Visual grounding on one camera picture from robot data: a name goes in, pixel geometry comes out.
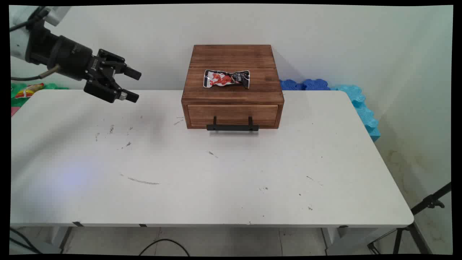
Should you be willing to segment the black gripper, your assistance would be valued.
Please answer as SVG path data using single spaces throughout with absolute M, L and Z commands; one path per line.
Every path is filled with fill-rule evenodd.
M 47 68 L 59 66 L 58 74 L 80 81 L 86 79 L 84 92 L 106 102 L 117 99 L 136 103 L 139 94 L 123 89 L 114 79 L 116 74 L 124 74 L 139 80 L 141 72 L 132 69 L 119 55 L 99 49 L 96 71 L 88 70 L 93 59 L 93 50 L 64 36 L 59 36 L 51 47 Z

